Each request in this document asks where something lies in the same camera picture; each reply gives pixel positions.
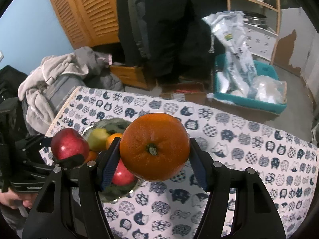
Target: blue wall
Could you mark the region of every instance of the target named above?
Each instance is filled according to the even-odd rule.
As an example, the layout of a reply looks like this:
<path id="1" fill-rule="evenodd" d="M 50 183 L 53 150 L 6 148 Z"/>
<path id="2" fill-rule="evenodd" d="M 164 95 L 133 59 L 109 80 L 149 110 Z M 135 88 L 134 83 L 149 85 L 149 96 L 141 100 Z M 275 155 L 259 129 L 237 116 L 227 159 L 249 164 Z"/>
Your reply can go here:
<path id="1" fill-rule="evenodd" d="M 29 74 L 45 56 L 71 53 L 73 48 L 50 0 L 14 0 L 0 18 L 0 50 L 6 65 Z"/>

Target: cat print tablecloth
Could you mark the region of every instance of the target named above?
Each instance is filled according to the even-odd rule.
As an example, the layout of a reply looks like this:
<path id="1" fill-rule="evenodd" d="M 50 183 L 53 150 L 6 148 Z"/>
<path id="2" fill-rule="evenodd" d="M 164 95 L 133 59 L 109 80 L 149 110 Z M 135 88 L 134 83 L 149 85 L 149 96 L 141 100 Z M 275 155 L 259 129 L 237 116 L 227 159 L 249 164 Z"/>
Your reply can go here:
<path id="1" fill-rule="evenodd" d="M 287 237 L 300 226 L 315 191 L 318 148 L 284 131 L 191 102 L 78 87 L 47 136 L 66 127 L 83 133 L 99 120 L 120 117 L 133 121 L 153 112 L 176 117 L 202 150 L 228 168 L 254 168 L 278 209 Z M 47 164 L 53 163 L 50 148 L 40 153 Z M 235 196 L 236 190 L 231 189 L 223 235 L 231 230 Z M 103 207 L 113 233 L 122 238 L 190 239 L 207 199 L 187 162 L 170 180 L 142 182 L 129 196 Z"/>

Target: cardboard box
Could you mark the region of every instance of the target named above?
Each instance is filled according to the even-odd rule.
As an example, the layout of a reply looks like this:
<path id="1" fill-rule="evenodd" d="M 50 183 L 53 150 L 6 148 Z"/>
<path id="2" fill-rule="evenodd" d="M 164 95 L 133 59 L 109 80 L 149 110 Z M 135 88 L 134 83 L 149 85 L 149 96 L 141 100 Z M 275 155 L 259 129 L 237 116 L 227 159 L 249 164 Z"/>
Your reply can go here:
<path id="1" fill-rule="evenodd" d="M 275 120 L 279 116 L 273 112 L 247 108 L 240 105 L 226 104 L 214 99 L 211 99 L 210 101 L 207 99 L 205 105 L 257 123 L 265 123 L 266 121 Z"/>
<path id="2" fill-rule="evenodd" d="M 198 91 L 191 93 L 178 93 L 176 90 Z M 178 83 L 162 86 L 162 93 L 159 95 L 168 99 L 184 99 L 188 102 L 194 102 L 204 105 L 206 101 L 206 92 L 202 83 Z"/>

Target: wooden louvered door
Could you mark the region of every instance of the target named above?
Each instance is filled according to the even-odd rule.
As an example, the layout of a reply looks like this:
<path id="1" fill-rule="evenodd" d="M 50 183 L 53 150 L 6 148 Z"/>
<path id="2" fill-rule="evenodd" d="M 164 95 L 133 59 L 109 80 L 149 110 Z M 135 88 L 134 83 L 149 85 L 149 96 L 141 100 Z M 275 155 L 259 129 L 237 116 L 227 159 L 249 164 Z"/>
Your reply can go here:
<path id="1" fill-rule="evenodd" d="M 51 2 L 74 48 L 119 42 L 116 0 L 66 0 L 83 37 L 81 42 L 72 40 L 74 33 L 70 33 L 70 24 L 65 24 L 69 18 L 65 16 L 64 2 L 61 0 L 51 0 Z"/>
<path id="2" fill-rule="evenodd" d="M 74 49 L 92 44 L 88 31 L 81 24 L 72 0 L 51 0 L 55 13 Z"/>

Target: small orange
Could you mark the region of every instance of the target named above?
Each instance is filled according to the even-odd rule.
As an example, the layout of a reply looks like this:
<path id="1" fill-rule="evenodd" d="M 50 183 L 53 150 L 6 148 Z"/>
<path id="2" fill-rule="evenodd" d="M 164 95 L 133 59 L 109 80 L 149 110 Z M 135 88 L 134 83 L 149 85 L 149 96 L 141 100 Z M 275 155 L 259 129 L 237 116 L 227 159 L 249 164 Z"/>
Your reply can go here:
<path id="1" fill-rule="evenodd" d="M 88 157 L 86 158 L 86 160 L 84 162 L 87 163 L 88 161 L 95 160 L 97 157 L 98 157 L 98 153 L 97 152 L 89 151 L 89 155 L 88 155 Z"/>
<path id="2" fill-rule="evenodd" d="M 110 135 L 107 139 L 106 139 L 106 149 L 109 149 L 110 145 L 112 144 L 114 138 L 116 137 L 120 137 L 122 138 L 123 134 L 121 133 L 115 133 L 113 135 Z"/>

